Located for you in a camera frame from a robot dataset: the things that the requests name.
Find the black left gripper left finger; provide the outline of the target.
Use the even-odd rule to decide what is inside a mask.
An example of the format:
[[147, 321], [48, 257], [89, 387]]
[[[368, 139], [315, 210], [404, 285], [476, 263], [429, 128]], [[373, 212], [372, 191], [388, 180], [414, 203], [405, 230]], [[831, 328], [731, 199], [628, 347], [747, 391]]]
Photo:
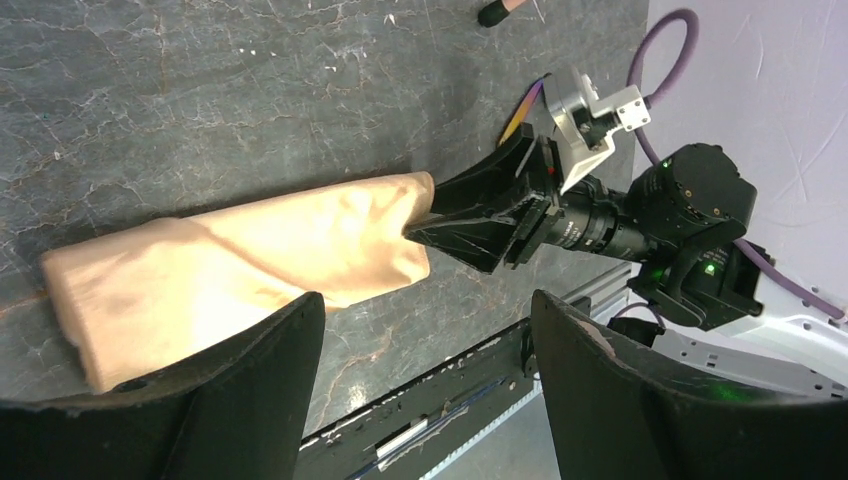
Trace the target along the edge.
[[290, 479], [325, 328], [306, 293], [243, 332], [99, 395], [1, 404], [5, 479]]

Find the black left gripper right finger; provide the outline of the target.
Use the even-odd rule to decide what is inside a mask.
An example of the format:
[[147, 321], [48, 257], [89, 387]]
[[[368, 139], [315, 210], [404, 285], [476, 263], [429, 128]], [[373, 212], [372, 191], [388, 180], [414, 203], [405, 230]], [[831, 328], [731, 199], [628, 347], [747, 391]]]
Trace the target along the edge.
[[703, 372], [543, 290], [531, 330], [565, 479], [843, 479], [847, 404]]

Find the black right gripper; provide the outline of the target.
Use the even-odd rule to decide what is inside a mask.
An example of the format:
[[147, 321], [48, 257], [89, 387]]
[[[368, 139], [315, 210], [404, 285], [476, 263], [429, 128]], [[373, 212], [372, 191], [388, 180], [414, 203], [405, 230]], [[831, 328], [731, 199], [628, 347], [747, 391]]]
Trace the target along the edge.
[[[527, 263], [541, 243], [668, 268], [743, 237], [758, 195], [721, 146], [691, 143], [625, 192], [586, 176], [549, 217], [544, 160], [533, 127], [519, 125], [486, 158], [436, 185], [430, 212], [437, 216], [404, 237], [485, 274]], [[490, 205], [515, 193], [539, 198]]]

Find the iridescent rainbow knife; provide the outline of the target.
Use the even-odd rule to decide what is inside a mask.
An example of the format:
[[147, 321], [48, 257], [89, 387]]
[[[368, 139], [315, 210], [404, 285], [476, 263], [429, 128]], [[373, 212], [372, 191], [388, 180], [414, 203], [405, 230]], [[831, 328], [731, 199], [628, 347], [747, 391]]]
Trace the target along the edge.
[[497, 147], [503, 145], [520, 127], [520, 125], [527, 120], [527, 117], [537, 104], [544, 102], [544, 85], [545, 81], [550, 76], [551, 73], [548, 72], [528, 87], [520, 101], [517, 103], [511, 117], [506, 122], [503, 131], [496, 142]]

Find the peach cloth napkin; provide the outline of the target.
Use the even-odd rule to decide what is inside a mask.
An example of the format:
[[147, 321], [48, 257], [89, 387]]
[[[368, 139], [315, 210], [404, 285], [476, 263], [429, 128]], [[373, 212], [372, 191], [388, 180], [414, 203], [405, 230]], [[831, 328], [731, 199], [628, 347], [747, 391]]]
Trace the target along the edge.
[[434, 200], [426, 172], [388, 175], [189, 217], [45, 253], [59, 325], [87, 383], [112, 390], [261, 322], [302, 294], [337, 311], [429, 275], [404, 229]]

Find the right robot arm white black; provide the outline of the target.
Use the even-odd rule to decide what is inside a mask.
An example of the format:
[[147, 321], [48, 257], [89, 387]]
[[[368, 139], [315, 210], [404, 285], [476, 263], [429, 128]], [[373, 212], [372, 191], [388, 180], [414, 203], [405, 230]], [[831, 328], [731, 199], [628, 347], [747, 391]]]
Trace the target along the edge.
[[639, 266], [628, 287], [663, 324], [757, 344], [839, 382], [847, 329], [812, 298], [777, 294], [767, 252], [744, 241], [756, 199], [717, 145], [688, 144], [625, 192], [594, 176], [561, 190], [554, 140], [522, 125], [435, 189], [405, 237], [483, 273], [527, 263], [544, 244]]

